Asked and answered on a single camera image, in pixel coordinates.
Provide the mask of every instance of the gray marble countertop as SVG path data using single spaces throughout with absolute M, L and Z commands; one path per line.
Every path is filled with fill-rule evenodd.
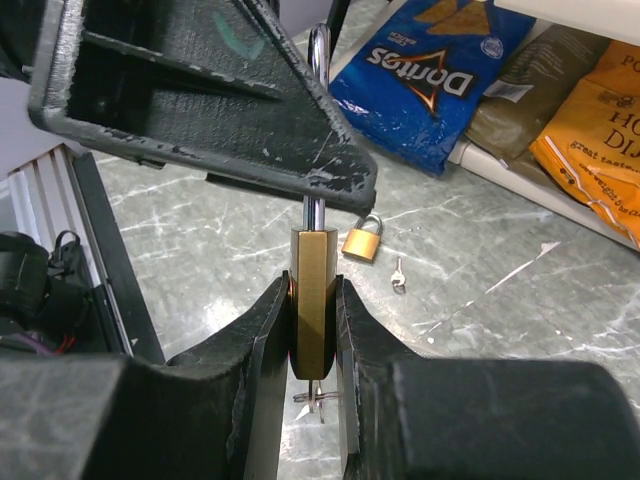
M 340 48 L 386 3 L 354 5 Z M 640 410 L 636 253 L 454 165 L 436 179 L 372 153 L 382 244 L 375 264 L 340 256 L 339 271 L 380 322 L 425 355 L 595 361 Z M 238 317 L 288 267 L 300 204 L 231 193 L 184 168 L 98 163 L 167 358 Z M 327 213 L 341 241 L 354 221 Z M 389 281 L 397 256 L 403 296 Z M 337 406 L 324 425 L 296 419 L 292 395 L 306 384 L 290 374 L 287 388 L 279 478 L 341 478 Z

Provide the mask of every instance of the blue doritos bag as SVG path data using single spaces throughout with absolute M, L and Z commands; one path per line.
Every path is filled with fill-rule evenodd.
M 408 0 L 330 91 L 357 130 L 442 174 L 482 93 L 534 22 L 493 0 Z

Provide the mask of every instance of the brass padlock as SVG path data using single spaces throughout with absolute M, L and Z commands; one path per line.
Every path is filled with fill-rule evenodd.
M 363 230 L 364 224 L 374 222 L 378 225 L 375 232 Z M 359 260 L 372 262 L 376 256 L 380 237 L 382 236 L 382 220 L 377 215 L 368 215 L 360 218 L 356 225 L 349 231 L 347 239 L 342 246 L 342 253 Z

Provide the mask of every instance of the tortilla chip image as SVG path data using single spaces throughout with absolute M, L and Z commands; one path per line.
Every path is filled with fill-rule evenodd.
M 484 2 L 472 2 L 427 30 L 431 35 L 489 35 L 491 27 Z
M 438 23 L 457 11 L 458 0 L 440 0 L 421 14 L 413 17 L 413 19 L 424 23 Z

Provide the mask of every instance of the green mark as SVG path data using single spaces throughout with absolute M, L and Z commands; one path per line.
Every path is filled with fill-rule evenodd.
M 219 12 L 213 14 L 213 21 L 216 27 L 218 27 L 224 43 L 226 43 L 227 47 L 231 50 L 247 60 L 256 60 L 258 56 L 260 56 L 260 52 L 262 52 L 265 44 L 264 39 L 258 38 L 253 45 L 245 45 L 242 40 L 236 37 L 235 32 Z

